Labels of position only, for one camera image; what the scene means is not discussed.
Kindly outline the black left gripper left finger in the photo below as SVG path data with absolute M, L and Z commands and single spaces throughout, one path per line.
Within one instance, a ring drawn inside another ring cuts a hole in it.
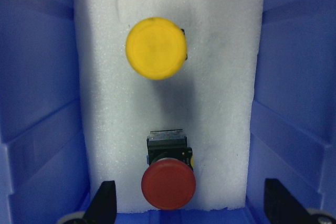
M 115 223 L 117 196 L 115 181 L 103 181 L 87 208 L 84 223 Z

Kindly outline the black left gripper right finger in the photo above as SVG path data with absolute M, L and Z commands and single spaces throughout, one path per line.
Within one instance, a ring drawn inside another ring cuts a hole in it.
M 265 179 L 264 212 L 270 223 L 319 223 L 275 178 Z

